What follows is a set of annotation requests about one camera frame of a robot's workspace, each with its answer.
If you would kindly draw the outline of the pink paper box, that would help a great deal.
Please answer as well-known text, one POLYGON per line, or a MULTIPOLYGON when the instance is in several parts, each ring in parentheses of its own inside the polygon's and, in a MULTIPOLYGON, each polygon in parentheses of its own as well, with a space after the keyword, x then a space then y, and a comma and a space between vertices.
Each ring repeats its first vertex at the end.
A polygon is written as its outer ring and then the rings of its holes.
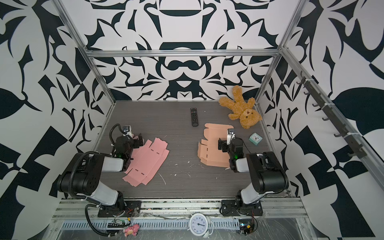
POLYGON ((147 185, 168 157, 170 151, 167 150, 167 146, 167 142, 155 138, 153 142, 147 140, 142 147, 134 150, 133 160, 125 171, 127 175, 123 177, 123 180, 133 187, 140 184, 147 185))

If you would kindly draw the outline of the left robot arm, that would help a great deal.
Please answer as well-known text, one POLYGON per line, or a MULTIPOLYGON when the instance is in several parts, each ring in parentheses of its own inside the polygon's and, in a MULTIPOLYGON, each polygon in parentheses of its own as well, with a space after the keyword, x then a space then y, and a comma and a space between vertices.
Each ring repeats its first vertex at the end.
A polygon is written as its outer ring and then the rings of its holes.
POLYGON ((141 134, 134 137, 131 126, 115 124, 109 133, 110 154, 88 151, 77 153, 57 180, 59 192, 90 202, 96 207, 126 210, 123 194, 103 184, 103 172, 125 172, 133 160, 133 151, 144 145, 141 134))

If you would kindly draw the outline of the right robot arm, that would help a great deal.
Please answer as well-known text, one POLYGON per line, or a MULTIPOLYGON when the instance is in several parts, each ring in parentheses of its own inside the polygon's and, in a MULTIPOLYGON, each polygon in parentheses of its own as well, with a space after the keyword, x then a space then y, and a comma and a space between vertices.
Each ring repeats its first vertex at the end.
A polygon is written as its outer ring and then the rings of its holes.
POLYGON ((244 154, 240 138, 218 140, 218 149, 229 154, 230 169, 235 173, 249 173, 251 183, 236 196, 238 207, 251 206, 270 194, 279 194, 289 187, 288 177, 275 153, 244 154))

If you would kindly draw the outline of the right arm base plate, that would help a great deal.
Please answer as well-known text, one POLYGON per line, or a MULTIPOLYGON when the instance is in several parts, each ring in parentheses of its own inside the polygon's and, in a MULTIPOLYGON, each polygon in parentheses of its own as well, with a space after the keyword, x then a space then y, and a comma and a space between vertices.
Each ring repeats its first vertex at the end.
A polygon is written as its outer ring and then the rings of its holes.
POLYGON ((263 215, 263 208, 260 202, 253 205, 241 205, 235 200, 222 200, 219 212, 224 217, 236 217, 236 216, 255 216, 259 217, 263 215))

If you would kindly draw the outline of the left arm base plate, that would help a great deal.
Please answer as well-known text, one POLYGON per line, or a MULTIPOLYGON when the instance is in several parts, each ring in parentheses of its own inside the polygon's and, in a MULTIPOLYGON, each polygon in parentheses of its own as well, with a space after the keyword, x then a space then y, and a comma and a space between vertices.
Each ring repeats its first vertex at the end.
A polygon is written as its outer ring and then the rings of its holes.
POLYGON ((125 201, 122 206, 118 206, 117 204, 114 206, 101 206, 98 212, 98 217, 133 217, 140 213, 141 205, 141 201, 125 201))

